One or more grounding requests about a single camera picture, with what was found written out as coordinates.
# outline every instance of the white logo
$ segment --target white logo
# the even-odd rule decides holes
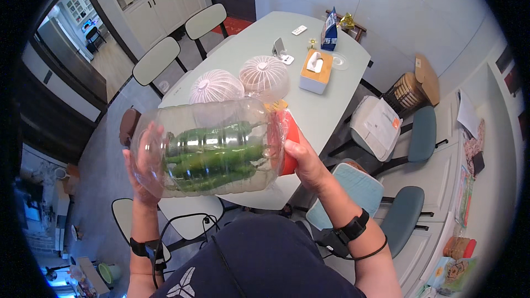
[[[191,288],[190,281],[191,281],[191,275],[194,274],[195,267],[190,267],[182,278],[180,279],[180,283],[178,283],[176,286],[171,288],[168,291],[168,297],[175,297],[175,296],[181,296],[182,298],[193,298],[195,297],[195,291]]]

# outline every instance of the black cable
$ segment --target black cable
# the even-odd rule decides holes
[[[345,259],[345,260],[354,260],[354,261],[363,260],[363,259],[369,258],[369,257],[374,256],[374,255],[378,254],[379,252],[381,252],[382,249],[385,248],[387,243],[388,243],[388,237],[385,235],[385,243],[383,244],[383,246],[381,246],[381,248],[379,248],[374,253],[370,253],[369,255],[366,255],[366,256],[363,256],[363,257],[359,257],[359,258],[350,258],[350,257],[341,257],[341,256],[336,256],[336,257],[339,257],[339,258],[342,258],[342,259]],[[330,256],[334,256],[334,254],[330,253],[327,256],[323,257],[322,259],[326,259],[327,257],[330,257]]]
[[[159,249],[161,248],[162,237],[164,236],[164,233],[165,233],[166,229],[169,227],[169,225],[171,224],[171,222],[173,222],[176,219],[181,219],[183,217],[195,216],[195,215],[204,215],[205,218],[207,218],[207,217],[210,218],[214,222],[214,225],[215,225],[215,228],[216,228],[216,232],[220,230],[219,225],[217,224],[217,217],[215,215],[209,215],[209,214],[206,214],[206,213],[193,213],[193,214],[175,216],[175,217],[171,218],[166,223],[164,228],[162,229],[162,233],[160,234],[160,238],[158,239],[158,243],[156,244],[155,255],[158,253]],[[208,236],[206,235],[206,230],[205,230],[205,227],[204,227],[204,219],[202,219],[202,229],[204,230],[204,235],[206,236],[206,239],[208,239]],[[155,276],[155,262],[153,262],[153,283],[155,284],[155,288],[158,289],[158,284],[156,283],[156,276]]]

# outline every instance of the navy t-shirt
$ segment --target navy t-shirt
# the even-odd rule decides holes
[[[215,234],[219,249],[209,240],[152,297],[366,298],[324,264],[307,234],[279,215],[238,219]]]

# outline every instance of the wooden floor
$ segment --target wooden floor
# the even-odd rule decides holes
[[[99,52],[94,53],[90,63],[106,79],[107,101],[110,102],[133,73],[134,64],[110,34],[106,35],[105,40],[107,43],[100,45]]]

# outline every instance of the white tissue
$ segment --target white tissue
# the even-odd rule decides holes
[[[322,56],[320,52],[315,52],[309,58],[308,66],[306,67],[306,69],[313,71],[315,73],[320,73],[320,71],[322,70],[323,63],[324,63],[324,60],[322,60]]]

